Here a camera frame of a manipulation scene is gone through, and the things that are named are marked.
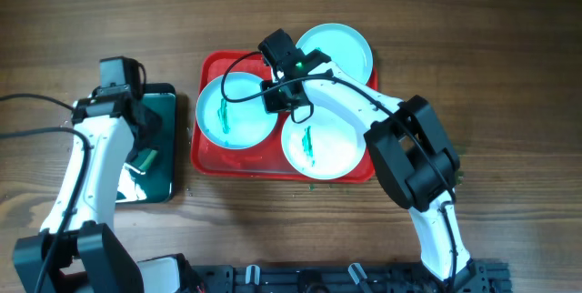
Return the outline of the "light blue plate back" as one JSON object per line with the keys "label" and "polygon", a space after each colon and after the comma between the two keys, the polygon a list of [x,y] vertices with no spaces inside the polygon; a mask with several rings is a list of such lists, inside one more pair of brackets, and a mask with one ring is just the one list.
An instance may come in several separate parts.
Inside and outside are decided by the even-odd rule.
{"label": "light blue plate back", "polygon": [[354,28],[322,24],[306,31],[296,46],[305,54],[319,50],[361,84],[372,76],[373,55],[369,43]]}

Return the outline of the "light blue plate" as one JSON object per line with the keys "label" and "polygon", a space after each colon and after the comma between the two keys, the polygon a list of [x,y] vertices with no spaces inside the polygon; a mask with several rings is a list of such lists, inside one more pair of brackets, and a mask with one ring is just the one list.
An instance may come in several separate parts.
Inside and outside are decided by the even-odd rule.
{"label": "light blue plate", "polygon": [[319,50],[361,84],[372,76],[373,55],[369,43],[354,28],[322,24],[306,31],[296,46],[305,54]]}
{"label": "light blue plate", "polygon": [[196,122],[214,145],[247,149],[265,140],[274,130],[278,114],[268,114],[261,98],[241,103],[224,99],[222,76],[210,81],[196,102]]}

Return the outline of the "green yellow sponge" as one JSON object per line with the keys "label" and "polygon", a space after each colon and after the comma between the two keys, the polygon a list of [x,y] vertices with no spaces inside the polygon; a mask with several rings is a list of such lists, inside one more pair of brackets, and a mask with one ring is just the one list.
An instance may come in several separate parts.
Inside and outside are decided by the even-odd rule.
{"label": "green yellow sponge", "polygon": [[132,165],[136,172],[140,175],[145,174],[152,166],[157,155],[158,150],[155,148],[145,148],[139,151],[136,155],[136,158],[132,161]]}

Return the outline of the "white plate front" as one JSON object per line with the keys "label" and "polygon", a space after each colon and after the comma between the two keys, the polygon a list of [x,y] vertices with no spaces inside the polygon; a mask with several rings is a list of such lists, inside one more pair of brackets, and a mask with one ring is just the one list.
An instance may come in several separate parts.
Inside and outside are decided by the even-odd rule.
{"label": "white plate front", "polygon": [[315,106],[301,107],[283,124],[281,146],[289,164],[306,177],[337,179],[354,170],[363,159],[364,138],[345,120],[331,111]]}

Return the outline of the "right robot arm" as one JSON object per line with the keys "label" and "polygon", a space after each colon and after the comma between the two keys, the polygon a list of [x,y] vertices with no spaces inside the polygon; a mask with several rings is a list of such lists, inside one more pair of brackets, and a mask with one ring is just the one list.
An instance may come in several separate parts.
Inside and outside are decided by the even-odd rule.
{"label": "right robot arm", "polygon": [[261,55],[276,78],[268,96],[302,96],[362,134],[380,186],[413,220],[423,266],[453,290],[470,260],[455,215],[460,160],[432,106],[421,96],[384,95],[317,50]]}

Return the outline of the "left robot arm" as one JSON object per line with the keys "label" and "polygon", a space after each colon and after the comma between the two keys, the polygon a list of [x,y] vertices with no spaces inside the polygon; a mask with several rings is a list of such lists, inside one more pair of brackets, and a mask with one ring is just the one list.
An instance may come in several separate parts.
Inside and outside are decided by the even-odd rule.
{"label": "left robot arm", "polygon": [[114,232],[117,200],[174,193],[176,91],[148,84],[97,88],[72,114],[74,145],[40,232],[20,238],[13,261],[28,292],[191,292],[199,279],[181,254],[135,261]]}

